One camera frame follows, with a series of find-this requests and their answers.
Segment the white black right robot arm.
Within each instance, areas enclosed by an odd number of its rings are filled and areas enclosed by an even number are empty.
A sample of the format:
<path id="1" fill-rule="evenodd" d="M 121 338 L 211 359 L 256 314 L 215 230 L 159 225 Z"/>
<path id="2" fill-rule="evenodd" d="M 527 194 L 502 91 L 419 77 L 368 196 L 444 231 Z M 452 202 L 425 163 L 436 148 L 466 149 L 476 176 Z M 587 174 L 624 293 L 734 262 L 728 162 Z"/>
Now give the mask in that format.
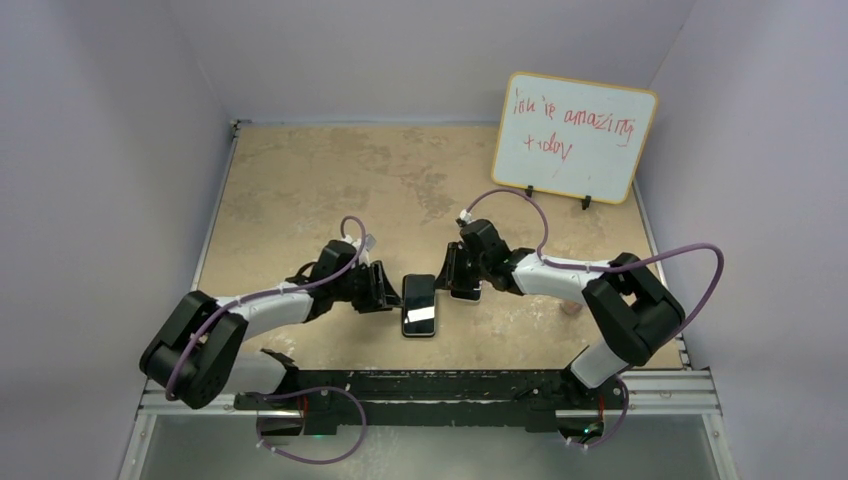
<path id="1" fill-rule="evenodd" d="M 571 361 L 561 381 L 564 399 L 576 407 L 596 399 L 611 377 L 645 365 L 685 319 L 680 303 L 633 254 L 588 263 L 549 260 L 531 248 L 510 248 L 492 222 L 478 219 L 463 225 L 459 241 L 448 244 L 434 287 L 476 301 L 483 284 L 589 310 L 600 338 Z"/>

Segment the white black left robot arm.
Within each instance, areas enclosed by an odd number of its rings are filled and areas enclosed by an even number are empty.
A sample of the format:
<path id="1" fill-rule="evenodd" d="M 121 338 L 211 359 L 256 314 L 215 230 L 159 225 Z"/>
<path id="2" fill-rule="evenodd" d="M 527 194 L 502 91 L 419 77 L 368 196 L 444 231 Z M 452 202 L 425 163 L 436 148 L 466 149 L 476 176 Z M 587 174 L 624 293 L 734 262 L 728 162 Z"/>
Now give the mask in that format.
<path id="1" fill-rule="evenodd" d="M 191 409 L 207 406 L 226 390 L 256 392 L 272 408 L 297 399 L 298 382 L 286 374 L 291 360 L 273 352 L 257 360 L 242 344 L 287 325 L 303 324 L 347 303 L 359 314 L 402 304 L 381 261 L 361 241 L 331 240 L 319 257 L 281 284 L 241 296 L 184 295 L 139 359 L 140 371 L 164 388 L 169 401 Z"/>

